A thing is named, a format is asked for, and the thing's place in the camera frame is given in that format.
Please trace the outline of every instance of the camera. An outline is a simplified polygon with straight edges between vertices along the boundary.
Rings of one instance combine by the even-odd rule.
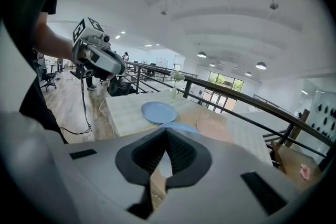
[[[76,72],[71,73],[78,79],[96,77],[106,79],[112,74],[123,74],[125,62],[110,49],[110,36],[104,33],[100,24],[89,17],[80,21],[72,33],[74,48],[72,56],[76,66]],[[78,53],[85,49],[86,59],[79,59]]]

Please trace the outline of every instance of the light blue plate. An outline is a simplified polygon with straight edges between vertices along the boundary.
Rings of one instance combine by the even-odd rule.
[[[177,130],[183,130],[191,133],[200,134],[200,132],[197,129],[182,122],[176,122],[176,121],[163,123],[162,125],[159,126],[159,128],[173,128]]]
[[[155,124],[175,121],[177,112],[168,104],[162,102],[148,102],[141,106],[144,118]]]

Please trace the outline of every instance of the black shirt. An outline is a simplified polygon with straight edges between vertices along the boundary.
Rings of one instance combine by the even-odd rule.
[[[46,12],[49,15],[56,13],[56,4],[57,0],[46,0],[44,7],[42,8],[42,12]],[[29,63],[29,65],[36,70],[36,66],[34,66],[34,54],[33,47],[27,46],[27,44],[22,44],[18,46],[21,54]],[[67,141],[64,139],[61,130],[57,124],[55,116],[47,108],[46,101],[43,97],[43,94],[40,89],[38,77],[34,80],[33,84],[29,88],[20,108],[20,112],[23,115],[34,118],[38,122],[40,122],[43,127],[47,130],[53,130],[58,132],[65,143]]]

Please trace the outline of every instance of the pink object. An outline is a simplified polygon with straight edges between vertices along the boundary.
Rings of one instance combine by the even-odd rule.
[[[300,174],[305,180],[309,180],[310,169],[306,164],[301,164]]]
[[[197,129],[203,136],[234,143],[233,136],[226,130],[221,122],[212,120],[206,116],[197,121]]]

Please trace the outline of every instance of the wooden table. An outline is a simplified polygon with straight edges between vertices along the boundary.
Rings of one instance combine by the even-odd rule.
[[[207,116],[220,122],[233,136],[234,143],[256,155],[261,161],[272,165],[262,133],[256,134],[244,127],[241,121],[225,118],[223,113],[215,113],[196,104],[182,95],[172,98],[171,91],[130,94],[120,97],[107,97],[100,106],[100,111],[112,126],[113,136],[125,136],[159,127],[147,121],[141,114],[140,107],[150,101],[159,101],[171,105],[177,111],[175,121],[188,124],[197,129],[197,121]]]
[[[300,190],[304,191],[320,180],[321,170],[312,157],[276,142],[271,142],[271,145],[274,149],[275,158],[280,164],[279,169],[286,174]],[[309,167],[309,180],[305,180],[301,176],[301,164],[305,164]]]

